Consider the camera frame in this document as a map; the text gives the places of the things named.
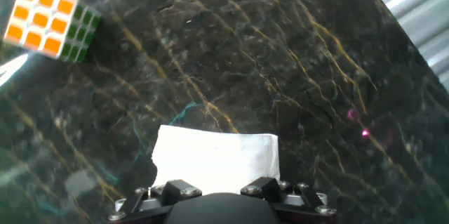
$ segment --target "table surface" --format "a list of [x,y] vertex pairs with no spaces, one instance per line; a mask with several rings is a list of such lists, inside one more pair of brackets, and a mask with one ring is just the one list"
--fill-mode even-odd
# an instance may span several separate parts
[[449,96],[380,0],[83,1],[87,61],[29,53],[0,87],[4,223],[105,223],[161,124],[278,135],[341,223],[449,221]]

